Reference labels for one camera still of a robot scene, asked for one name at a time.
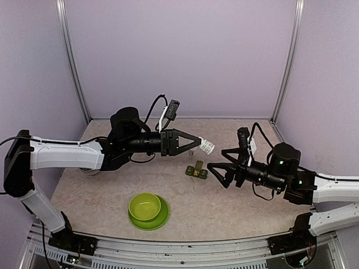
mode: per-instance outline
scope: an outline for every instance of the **green plate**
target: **green plate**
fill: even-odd
[[[161,201],[161,210],[159,211],[157,217],[154,220],[148,222],[139,221],[132,217],[130,213],[128,213],[130,221],[136,228],[151,231],[160,228],[161,226],[163,226],[163,224],[166,223],[169,216],[168,204],[161,196],[157,195],[157,197]]]

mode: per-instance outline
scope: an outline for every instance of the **purple wall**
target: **purple wall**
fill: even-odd
[[[295,8],[295,0],[67,1],[92,117],[128,105],[145,116],[166,93],[183,117],[270,118]]]
[[[306,1],[278,127],[302,165],[359,175],[359,2]],[[358,268],[359,227],[338,231],[348,268]]]
[[[0,141],[33,135],[77,139],[85,122],[76,99],[55,1],[0,1]],[[0,189],[3,158],[0,148]],[[61,170],[34,174],[51,196]],[[15,268],[33,218],[20,201],[0,196],[0,268]]]

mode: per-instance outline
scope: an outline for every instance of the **beige table surface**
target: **beige table surface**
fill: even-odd
[[[52,197],[56,208],[65,212],[76,231],[117,238],[202,241],[239,239],[287,231],[297,215],[308,212],[307,206],[296,206],[283,195],[267,202],[254,196],[251,183],[242,188],[235,183],[225,189],[209,173],[207,180],[188,177],[185,170],[200,159],[227,162],[221,149],[238,146],[237,129],[251,127],[253,120],[177,119],[168,128],[176,128],[201,136],[216,145],[211,155],[198,152],[195,157],[183,153],[174,157],[156,158],[147,164],[128,163],[117,171],[86,175],[79,169],[66,169]],[[278,140],[266,120],[258,121],[273,144]],[[83,139],[105,135],[110,131],[108,120],[93,120]],[[255,159],[265,161],[270,148],[256,131]],[[135,154],[134,159],[147,156]],[[167,223],[154,231],[142,231],[131,225],[127,209],[131,198],[141,192],[162,196],[169,204]],[[270,197],[270,190],[257,187],[257,192]]]

